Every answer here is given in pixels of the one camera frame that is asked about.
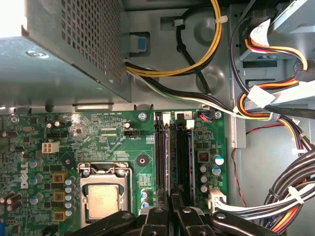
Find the black wire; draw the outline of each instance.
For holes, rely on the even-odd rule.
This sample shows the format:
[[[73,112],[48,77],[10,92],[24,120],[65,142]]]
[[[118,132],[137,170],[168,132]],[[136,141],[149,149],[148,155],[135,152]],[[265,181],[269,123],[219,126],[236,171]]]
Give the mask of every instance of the black wire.
[[[203,9],[205,7],[210,7],[210,5],[209,4],[201,4],[199,6],[195,6],[193,8],[190,8],[186,12],[183,13],[183,15],[181,16],[181,19],[186,20],[191,14],[193,14],[194,12],[196,12],[196,11],[198,11],[200,9]],[[177,51],[179,51],[180,53],[183,54],[184,58],[186,59],[186,61],[190,65],[194,65],[195,61],[190,56],[189,52],[187,51],[186,45],[183,43],[182,30],[184,30],[184,29],[185,29],[185,25],[176,27]],[[208,86],[208,83],[207,83],[205,77],[203,76],[202,72],[201,71],[197,71],[196,74],[197,74],[198,78],[200,79],[203,88],[205,89],[205,93],[206,94],[211,93],[210,88]]]

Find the yellow wire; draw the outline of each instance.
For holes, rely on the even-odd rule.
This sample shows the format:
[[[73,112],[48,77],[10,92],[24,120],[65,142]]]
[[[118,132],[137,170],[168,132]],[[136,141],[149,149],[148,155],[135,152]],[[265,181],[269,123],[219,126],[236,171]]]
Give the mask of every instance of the yellow wire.
[[[210,0],[210,1],[214,8],[215,19],[218,20],[221,17],[218,1],[217,0]],[[173,71],[145,71],[141,69],[135,69],[129,66],[127,66],[126,69],[131,71],[134,74],[137,74],[140,76],[150,76],[150,77],[165,77],[165,76],[172,76],[172,75],[185,73],[189,70],[195,69],[196,67],[202,65],[212,56],[212,54],[216,51],[219,45],[221,35],[222,35],[222,23],[216,22],[216,33],[215,33],[214,40],[211,43],[211,46],[209,47],[207,53],[203,56],[203,58],[200,59],[196,64],[192,66],[189,66],[183,69],[173,70]]]

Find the zip tie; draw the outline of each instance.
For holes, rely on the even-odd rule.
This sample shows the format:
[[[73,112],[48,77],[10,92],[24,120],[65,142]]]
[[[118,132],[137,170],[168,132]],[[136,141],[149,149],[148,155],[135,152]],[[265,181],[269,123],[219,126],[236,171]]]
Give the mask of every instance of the zip tie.
[[[221,16],[220,18],[216,19],[216,23],[219,23],[219,24],[226,23],[227,21],[228,21],[227,16]]]
[[[299,204],[301,204],[301,205],[304,204],[304,201],[301,198],[299,191],[296,190],[296,188],[289,186],[288,190],[289,190],[289,194],[292,197],[294,197],[298,201]]]
[[[280,119],[280,114],[277,113],[270,113],[269,119],[267,119],[266,121],[278,121]]]
[[[304,153],[306,153],[306,150],[294,148],[294,149],[292,149],[292,153],[293,153],[293,155],[304,154]]]
[[[124,59],[123,59],[123,63],[125,63],[125,62],[129,62],[129,63],[131,63],[131,61],[130,61],[130,59],[129,59],[129,58],[124,58]]]
[[[184,19],[176,19],[173,21],[173,26],[184,26],[185,20]]]
[[[239,112],[240,112],[240,111],[238,110],[237,106],[235,106],[235,107],[233,108],[233,113],[237,114],[237,113],[239,113]]]

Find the white cable tie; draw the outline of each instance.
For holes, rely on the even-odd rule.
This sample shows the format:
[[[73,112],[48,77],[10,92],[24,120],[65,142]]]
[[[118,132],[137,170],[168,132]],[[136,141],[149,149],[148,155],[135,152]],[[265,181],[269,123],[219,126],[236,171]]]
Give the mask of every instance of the white cable tie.
[[[173,26],[184,26],[185,20],[184,19],[176,19],[173,21]]]
[[[238,110],[237,106],[235,106],[235,107],[233,108],[233,113],[237,114],[237,113],[239,113],[239,112],[240,112],[240,111]]]
[[[124,58],[124,59],[123,59],[123,63],[125,63],[125,62],[129,62],[129,63],[131,63],[131,61],[130,61],[130,59],[129,59],[129,58]]]
[[[216,23],[219,23],[219,24],[226,23],[227,21],[228,21],[227,16],[221,16],[220,18],[216,19]]]
[[[301,204],[301,205],[304,204],[304,201],[301,198],[299,191],[296,190],[296,188],[289,186],[288,190],[289,190],[289,194],[292,197],[294,197],[298,201],[299,204]]]
[[[293,155],[304,154],[304,153],[306,153],[306,150],[294,148],[294,149],[292,149],[292,153],[293,153]]]

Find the white wire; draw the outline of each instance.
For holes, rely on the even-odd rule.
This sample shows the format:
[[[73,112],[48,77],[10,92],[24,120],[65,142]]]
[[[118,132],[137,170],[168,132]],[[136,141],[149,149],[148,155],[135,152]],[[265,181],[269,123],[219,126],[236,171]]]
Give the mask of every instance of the white wire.
[[[156,89],[154,86],[152,86],[151,84],[147,83],[145,80],[143,80],[139,75],[136,75],[134,73],[132,73],[131,71],[127,70],[127,73],[130,74],[131,76],[133,76],[134,78],[144,82],[147,86],[149,86],[152,90],[154,90],[155,92],[157,92],[158,94],[164,96],[164,97],[168,97],[165,93],[161,92],[160,90]],[[252,119],[251,117],[244,117],[244,116],[240,116],[234,112],[230,112],[220,106],[218,106],[217,104],[215,103],[212,103],[212,102],[209,102],[209,101],[206,101],[206,100],[203,100],[203,99],[198,99],[198,98],[190,98],[190,97],[181,97],[181,96],[174,96],[174,95],[170,95],[170,97],[172,98],[180,98],[181,100],[185,100],[185,101],[195,101],[195,102],[199,102],[201,104],[204,104],[204,105],[208,105],[210,107],[213,107],[219,111],[222,111],[224,113],[227,113],[231,116],[234,116],[234,117],[238,117],[238,118],[241,118],[241,119]]]

